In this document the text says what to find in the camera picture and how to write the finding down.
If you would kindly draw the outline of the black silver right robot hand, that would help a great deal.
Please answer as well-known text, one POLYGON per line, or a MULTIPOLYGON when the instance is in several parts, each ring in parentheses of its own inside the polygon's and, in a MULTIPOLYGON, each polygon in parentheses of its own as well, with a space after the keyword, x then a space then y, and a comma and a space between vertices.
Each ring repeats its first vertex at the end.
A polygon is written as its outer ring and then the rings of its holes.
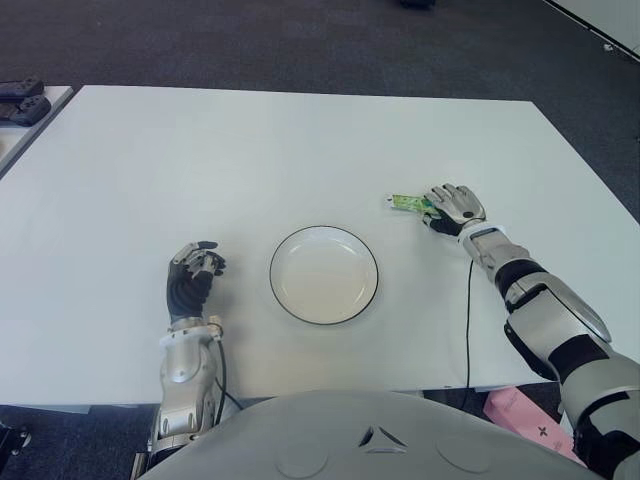
POLYGON ((425 199, 436 213, 425 213, 423 223, 437 233, 457 237, 465 228, 486 220, 484 206, 466 186, 436 186, 425 199))

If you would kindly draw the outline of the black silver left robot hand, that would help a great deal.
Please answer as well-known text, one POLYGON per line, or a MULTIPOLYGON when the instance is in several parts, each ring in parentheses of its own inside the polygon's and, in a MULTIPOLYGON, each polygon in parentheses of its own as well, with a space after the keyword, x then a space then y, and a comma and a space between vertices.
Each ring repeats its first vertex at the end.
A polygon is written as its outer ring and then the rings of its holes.
POLYGON ((187 318, 201 318, 214 278, 221 276, 226 261, 215 241, 192 242, 184 246, 168 265, 166 304, 171 324, 187 318))

